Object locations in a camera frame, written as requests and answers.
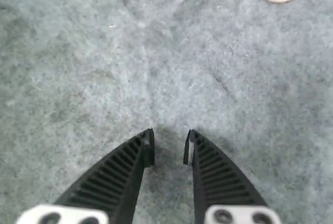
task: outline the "floor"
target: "floor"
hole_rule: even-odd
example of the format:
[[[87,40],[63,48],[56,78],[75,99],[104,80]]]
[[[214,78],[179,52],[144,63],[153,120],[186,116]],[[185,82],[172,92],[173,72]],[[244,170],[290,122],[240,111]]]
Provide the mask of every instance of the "floor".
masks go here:
[[[333,222],[333,0],[0,0],[0,223],[153,127],[133,223],[194,222],[190,128],[284,224]]]

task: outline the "bolt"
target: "bolt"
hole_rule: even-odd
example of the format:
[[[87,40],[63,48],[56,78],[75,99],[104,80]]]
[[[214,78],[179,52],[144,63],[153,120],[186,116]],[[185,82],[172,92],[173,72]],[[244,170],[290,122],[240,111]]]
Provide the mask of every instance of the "bolt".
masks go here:
[[[214,213],[215,221],[221,224],[231,224],[233,222],[233,217],[226,211],[219,209]]]

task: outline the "black rubber grip pad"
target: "black rubber grip pad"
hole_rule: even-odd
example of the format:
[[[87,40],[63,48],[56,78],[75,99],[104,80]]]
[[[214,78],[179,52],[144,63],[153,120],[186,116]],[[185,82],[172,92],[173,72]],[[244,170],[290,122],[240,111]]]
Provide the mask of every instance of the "black rubber grip pad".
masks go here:
[[[192,157],[196,224],[203,223],[204,214],[212,205],[266,205],[233,161],[195,130],[190,130],[186,139],[184,164],[188,164],[189,156]]]
[[[97,162],[55,204],[99,209],[110,223],[132,223],[143,171],[155,163],[154,148],[148,129]]]

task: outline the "screw hole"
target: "screw hole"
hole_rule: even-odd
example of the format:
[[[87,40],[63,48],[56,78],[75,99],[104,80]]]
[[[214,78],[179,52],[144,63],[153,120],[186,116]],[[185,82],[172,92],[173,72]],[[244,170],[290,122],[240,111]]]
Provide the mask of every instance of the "screw hole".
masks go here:
[[[256,213],[253,215],[253,221],[257,224],[273,224],[270,217],[263,213]]]
[[[233,222],[233,217],[226,210],[217,210],[214,213],[215,220],[221,224],[231,224]]]
[[[94,217],[84,219],[80,224],[98,224],[98,220]]]
[[[57,224],[60,220],[60,214],[58,213],[51,213],[44,216],[39,224]]]

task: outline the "gray carpet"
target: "gray carpet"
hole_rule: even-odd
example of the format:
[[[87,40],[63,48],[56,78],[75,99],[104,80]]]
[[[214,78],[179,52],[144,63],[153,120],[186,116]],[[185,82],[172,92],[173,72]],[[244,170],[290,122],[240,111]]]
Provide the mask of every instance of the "gray carpet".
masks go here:
[[[133,223],[193,223],[190,128],[284,223],[333,223],[333,0],[0,0],[0,223],[153,127]]]

